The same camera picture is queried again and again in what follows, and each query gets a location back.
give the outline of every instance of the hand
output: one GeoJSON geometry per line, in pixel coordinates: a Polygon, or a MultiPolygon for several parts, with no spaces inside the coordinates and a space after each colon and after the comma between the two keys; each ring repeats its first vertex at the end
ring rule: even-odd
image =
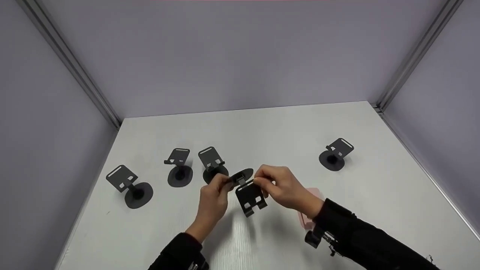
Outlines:
{"type": "Polygon", "coordinates": [[[265,198],[270,194],[280,205],[295,209],[309,219],[317,216],[324,204],[304,188],[287,167],[262,165],[253,182],[262,188],[265,198]]]}
{"type": "Polygon", "coordinates": [[[227,194],[233,185],[232,183],[227,183],[227,180],[228,176],[218,173],[210,184],[200,189],[197,217],[185,231],[197,239],[199,243],[205,240],[227,211],[227,194]]]}

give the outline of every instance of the left hand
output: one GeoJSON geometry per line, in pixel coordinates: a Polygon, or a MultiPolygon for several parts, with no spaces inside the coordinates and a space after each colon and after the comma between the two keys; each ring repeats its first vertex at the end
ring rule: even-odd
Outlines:
{"type": "Polygon", "coordinates": [[[185,231],[197,239],[199,243],[205,240],[227,211],[228,192],[233,185],[232,183],[227,183],[227,180],[228,176],[218,173],[210,184],[200,189],[197,217],[185,231]]]}

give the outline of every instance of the black sleeve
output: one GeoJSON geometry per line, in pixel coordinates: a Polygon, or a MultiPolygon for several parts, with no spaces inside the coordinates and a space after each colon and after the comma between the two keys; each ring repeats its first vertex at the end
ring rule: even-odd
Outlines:
{"type": "Polygon", "coordinates": [[[335,239],[331,244],[337,253],[367,270],[438,270],[408,246],[358,219],[330,199],[325,200],[313,221],[335,239]]]}
{"type": "Polygon", "coordinates": [[[209,266],[200,253],[201,250],[202,244],[195,238],[187,233],[179,233],[148,270],[208,270],[209,266]]]}

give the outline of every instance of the cuff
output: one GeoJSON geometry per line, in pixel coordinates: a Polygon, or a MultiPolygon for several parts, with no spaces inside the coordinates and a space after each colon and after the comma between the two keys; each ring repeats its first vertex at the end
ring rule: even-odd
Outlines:
{"type": "Polygon", "coordinates": [[[178,262],[182,269],[188,269],[192,262],[203,261],[200,251],[200,244],[193,236],[188,233],[179,233],[173,240],[162,250],[162,255],[167,255],[178,262]]]}
{"type": "Polygon", "coordinates": [[[313,218],[313,221],[323,231],[329,232],[330,235],[337,239],[355,218],[352,212],[327,198],[318,215],[313,218]]]}

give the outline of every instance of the metal phone stand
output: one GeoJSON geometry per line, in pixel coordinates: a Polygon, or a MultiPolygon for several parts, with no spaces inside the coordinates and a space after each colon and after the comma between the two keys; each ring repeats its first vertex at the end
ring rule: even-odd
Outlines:
{"type": "Polygon", "coordinates": [[[253,169],[244,169],[229,178],[233,186],[238,186],[235,194],[240,202],[241,209],[246,217],[254,214],[253,207],[258,206],[262,209],[267,206],[262,189],[253,183],[253,180],[248,181],[253,175],[253,169]]]}
{"type": "Polygon", "coordinates": [[[144,206],[153,197],[153,189],[149,183],[143,182],[136,185],[133,184],[137,180],[136,176],[125,165],[120,165],[107,174],[106,179],[118,191],[123,192],[128,189],[125,194],[125,203],[131,209],[137,209],[144,206]]]}
{"type": "Polygon", "coordinates": [[[164,164],[175,165],[175,167],[168,174],[168,184],[172,187],[184,187],[192,181],[193,170],[190,166],[186,166],[190,149],[175,148],[168,157],[164,160],[164,164]]]}
{"type": "Polygon", "coordinates": [[[198,152],[198,157],[205,166],[203,178],[209,184],[217,173],[228,176],[228,170],[223,166],[225,161],[220,157],[215,147],[210,146],[198,152]]]}
{"type": "Polygon", "coordinates": [[[344,158],[354,149],[353,145],[343,138],[338,138],[326,148],[327,150],[320,154],[318,160],[325,168],[334,172],[345,166],[344,158]]]}

